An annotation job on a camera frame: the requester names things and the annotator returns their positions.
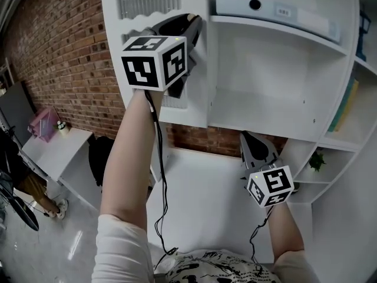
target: pink storage container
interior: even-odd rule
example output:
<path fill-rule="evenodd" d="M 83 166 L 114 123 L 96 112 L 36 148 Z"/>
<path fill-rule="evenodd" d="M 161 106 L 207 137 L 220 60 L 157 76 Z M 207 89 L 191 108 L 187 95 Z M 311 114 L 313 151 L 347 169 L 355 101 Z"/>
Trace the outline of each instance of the pink storage container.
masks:
<path fill-rule="evenodd" d="M 37 135 L 45 142 L 49 142 L 57 132 L 54 125 L 58 123 L 59 116 L 52 106 L 38 110 L 33 121 L 30 123 L 32 134 Z"/>

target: white sleeve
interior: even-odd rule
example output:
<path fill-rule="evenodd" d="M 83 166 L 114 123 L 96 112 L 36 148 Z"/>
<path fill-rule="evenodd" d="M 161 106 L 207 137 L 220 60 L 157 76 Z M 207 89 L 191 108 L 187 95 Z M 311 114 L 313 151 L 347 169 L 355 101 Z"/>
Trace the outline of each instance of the white sleeve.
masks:
<path fill-rule="evenodd" d="M 145 230 L 115 216 L 98 218 L 92 283 L 151 283 L 153 265 Z"/>
<path fill-rule="evenodd" d="M 305 252 L 286 252 L 274 264 L 273 272 L 282 283 L 319 283 L 305 258 Z"/>

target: white desk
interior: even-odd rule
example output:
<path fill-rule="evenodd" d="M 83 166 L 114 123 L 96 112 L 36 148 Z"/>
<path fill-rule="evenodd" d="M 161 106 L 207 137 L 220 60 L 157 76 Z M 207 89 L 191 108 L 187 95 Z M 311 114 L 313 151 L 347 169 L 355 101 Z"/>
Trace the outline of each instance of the white desk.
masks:
<path fill-rule="evenodd" d="M 88 160 L 87 140 L 91 135 L 90 131 L 72 128 L 65 137 L 57 132 L 49 143 L 31 137 L 22 151 L 49 177 L 99 209 L 101 189 L 95 183 Z"/>
<path fill-rule="evenodd" d="M 250 235 L 262 223 L 266 211 L 244 189 L 246 180 L 239 158 L 172 149 L 166 167 L 168 212 L 163 237 L 167 249 L 227 249 L 251 256 Z M 305 246 L 312 243 L 312 207 L 290 204 Z M 162 183 L 156 183 L 147 202 L 148 239 L 161 247 L 154 223 L 162 215 Z M 268 227 L 255 237 L 256 258 L 272 263 Z"/>

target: book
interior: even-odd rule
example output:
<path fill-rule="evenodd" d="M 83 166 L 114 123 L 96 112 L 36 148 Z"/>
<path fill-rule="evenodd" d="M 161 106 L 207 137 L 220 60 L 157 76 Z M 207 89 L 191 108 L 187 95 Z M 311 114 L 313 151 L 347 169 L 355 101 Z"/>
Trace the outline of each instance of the book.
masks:
<path fill-rule="evenodd" d="M 349 79 L 349 82 L 348 82 L 348 85 L 347 85 L 347 88 L 346 88 L 346 91 L 344 93 L 344 96 L 343 96 L 343 99 L 342 99 L 342 102 L 340 103 L 340 106 L 334 116 L 334 119 L 333 121 L 331 122 L 331 125 L 329 127 L 329 130 L 328 132 L 334 132 L 335 131 L 335 127 L 336 125 L 338 124 L 340 118 L 342 117 L 342 114 L 347 106 L 347 102 L 348 102 L 348 98 L 351 94 L 351 91 L 352 91 L 352 87 L 353 87 L 353 84 L 355 83 L 355 78 L 354 77 L 351 77 Z"/>
<path fill-rule="evenodd" d="M 353 87 L 352 87 L 352 90 L 351 90 L 351 94 L 349 95 L 349 98 L 348 98 L 348 101 L 347 101 L 347 105 L 346 105 L 344 112 L 342 114 L 342 117 L 340 118 L 340 120 L 338 121 L 338 123 L 335 127 L 335 132 L 338 132 L 340 130 L 340 128 L 342 127 L 342 124 L 345 122 L 347 115 L 349 114 L 349 112 L 350 112 L 350 110 L 353 106 L 353 102 L 355 101 L 355 97 L 356 97 L 356 93 L 358 92 L 358 88 L 359 88 L 359 81 L 355 80 Z"/>

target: white wall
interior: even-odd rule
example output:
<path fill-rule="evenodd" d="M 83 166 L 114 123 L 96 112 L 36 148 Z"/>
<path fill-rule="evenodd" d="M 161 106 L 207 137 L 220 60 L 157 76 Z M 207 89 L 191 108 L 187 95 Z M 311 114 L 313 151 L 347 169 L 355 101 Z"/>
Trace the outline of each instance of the white wall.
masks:
<path fill-rule="evenodd" d="M 314 252 L 322 283 L 363 283 L 377 269 L 377 133 L 348 171 L 313 204 Z"/>

